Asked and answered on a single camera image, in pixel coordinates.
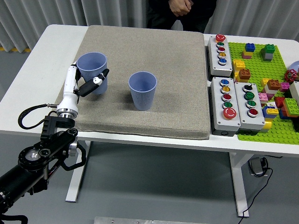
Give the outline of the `person's right hand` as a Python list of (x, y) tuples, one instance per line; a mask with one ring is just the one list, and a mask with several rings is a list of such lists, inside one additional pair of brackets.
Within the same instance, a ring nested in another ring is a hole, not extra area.
[(169, 0), (168, 3), (170, 10), (176, 17), (186, 15), (190, 12), (184, 0)]

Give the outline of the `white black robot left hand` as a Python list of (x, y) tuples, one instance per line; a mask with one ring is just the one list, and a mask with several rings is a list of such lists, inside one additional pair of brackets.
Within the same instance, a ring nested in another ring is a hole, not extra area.
[(63, 100), (57, 106), (59, 116), (78, 115), (78, 99), (90, 93), (103, 94), (108, 88), (106, 59), (80, 59), (72, 64), (67, 71), (63, 88)]

